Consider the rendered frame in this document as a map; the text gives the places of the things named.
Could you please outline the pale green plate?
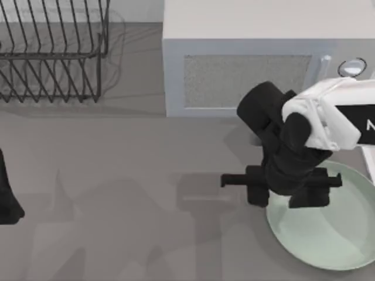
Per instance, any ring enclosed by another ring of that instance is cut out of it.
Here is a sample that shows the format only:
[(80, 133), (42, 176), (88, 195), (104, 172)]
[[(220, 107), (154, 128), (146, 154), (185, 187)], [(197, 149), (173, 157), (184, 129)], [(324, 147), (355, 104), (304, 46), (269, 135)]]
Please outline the pale green plate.
[(271, 194), (266, 218), (276, 240), (291, 255), (316, 268), (346, 271), (375, 263), (375, 186), (354, 168), (326, 161), (330, 176), (342, 175), (327, 207), (288, 207)]

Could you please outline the round microwave knob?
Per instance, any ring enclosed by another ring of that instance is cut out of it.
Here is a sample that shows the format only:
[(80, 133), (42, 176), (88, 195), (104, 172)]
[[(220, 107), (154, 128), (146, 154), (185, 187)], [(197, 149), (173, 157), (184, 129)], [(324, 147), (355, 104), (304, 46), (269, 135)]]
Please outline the round microwave knob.
[(363, 73), (367, 68), (367, 63), (363, 58), (355, 58), (343, 61), (337, 68), (337, 73), (341, 77), (355, 78)]

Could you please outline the microwave door with speckled window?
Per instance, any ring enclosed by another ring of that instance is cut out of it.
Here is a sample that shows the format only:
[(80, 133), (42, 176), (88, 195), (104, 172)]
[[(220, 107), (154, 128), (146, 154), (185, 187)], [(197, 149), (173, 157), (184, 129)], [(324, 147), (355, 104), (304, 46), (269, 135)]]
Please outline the microwave door with speckled window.
[(313, 39), (165, 39), (168, 117), (234, 117), (244, 95), (263, 81), (299, 92), (326, 68), (333, 44)]

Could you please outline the pale microwave oven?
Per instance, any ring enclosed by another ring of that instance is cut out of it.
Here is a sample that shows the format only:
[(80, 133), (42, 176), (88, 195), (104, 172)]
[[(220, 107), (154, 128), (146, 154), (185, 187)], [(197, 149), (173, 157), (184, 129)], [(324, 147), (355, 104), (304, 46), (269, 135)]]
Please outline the pale microwave oven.
[(363, 58), (375, 78), (375, 0), (165, 0), (165, 39), (313, 39), (333, 44), (327, 78)]

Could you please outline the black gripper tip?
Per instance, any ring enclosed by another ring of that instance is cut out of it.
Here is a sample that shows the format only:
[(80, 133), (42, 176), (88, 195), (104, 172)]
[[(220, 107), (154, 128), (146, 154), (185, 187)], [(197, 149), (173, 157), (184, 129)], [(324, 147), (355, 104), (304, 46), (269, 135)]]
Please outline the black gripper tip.
[(25, 210), (11, 189), (4, 154), (0, 148), (0, 225), (15, 225), (24, 217)]

